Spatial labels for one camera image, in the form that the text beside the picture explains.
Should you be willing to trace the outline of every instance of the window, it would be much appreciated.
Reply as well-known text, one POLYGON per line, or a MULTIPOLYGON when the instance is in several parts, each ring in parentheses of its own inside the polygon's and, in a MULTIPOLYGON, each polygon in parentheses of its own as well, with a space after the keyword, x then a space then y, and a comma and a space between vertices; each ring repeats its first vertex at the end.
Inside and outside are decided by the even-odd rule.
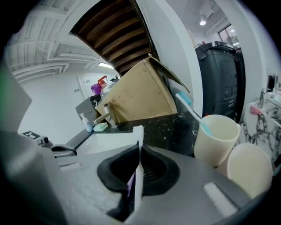
POLYGON ((232 25, 220 31, 219 36, 223 42, 233 45, 234 48, 240 47, 239 40, 232 25))

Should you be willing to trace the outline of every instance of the cup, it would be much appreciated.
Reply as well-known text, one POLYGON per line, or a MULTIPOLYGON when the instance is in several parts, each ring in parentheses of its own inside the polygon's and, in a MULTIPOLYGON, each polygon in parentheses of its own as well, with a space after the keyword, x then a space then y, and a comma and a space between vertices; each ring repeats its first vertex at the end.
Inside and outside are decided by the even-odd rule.
POLYGON ((270 187, 273 176, 266 153, 249 143, 237 145, 217 170, 237 183, 252 199, 270 187))
POLYGON ((240 133, 240 125, 222 115, 209 115, 202 118, 211 134, 199 126, 194 145, 194 156, 213 167, 219 166, 232 150, 240 133))

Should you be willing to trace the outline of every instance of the black marble countertop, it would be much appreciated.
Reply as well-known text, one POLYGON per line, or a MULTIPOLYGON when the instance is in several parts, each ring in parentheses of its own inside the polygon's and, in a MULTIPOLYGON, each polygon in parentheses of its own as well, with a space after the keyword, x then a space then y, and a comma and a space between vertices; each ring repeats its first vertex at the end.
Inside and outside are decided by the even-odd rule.
MULTIPOLYGON (((132 132, 133 127, 139 125, 144 126, 145 145, 193 156, 199 122, 189 112, 124 122, 115 128, 108 127, 98 133, 132 132)), ((70 140, 67 145, 76 149, 92 134, 94 132, 88 133, 83 130, 70 140)))

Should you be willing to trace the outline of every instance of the open cardboard box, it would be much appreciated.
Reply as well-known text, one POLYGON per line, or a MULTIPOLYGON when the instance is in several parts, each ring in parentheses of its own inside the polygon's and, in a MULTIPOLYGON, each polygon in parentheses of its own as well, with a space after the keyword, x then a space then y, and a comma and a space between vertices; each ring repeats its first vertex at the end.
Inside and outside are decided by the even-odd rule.
POLYGON ((184 86, 177 76, 150 55, 131 68, 116 83, 98 105, 97 111, 104 115, 104 104, 110 102, 119 122, 177 113, 172 95, 158 71, 184 86))

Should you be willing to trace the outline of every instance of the wooden ceiling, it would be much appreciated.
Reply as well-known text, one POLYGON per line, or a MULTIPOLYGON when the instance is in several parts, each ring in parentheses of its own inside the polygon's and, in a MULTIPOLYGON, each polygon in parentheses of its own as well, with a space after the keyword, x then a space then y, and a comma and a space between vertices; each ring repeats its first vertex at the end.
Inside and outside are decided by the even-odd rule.
POLYGON ((150 36, 134 0, 101 0, 72 33, 124 75, 151 52, 150 36))

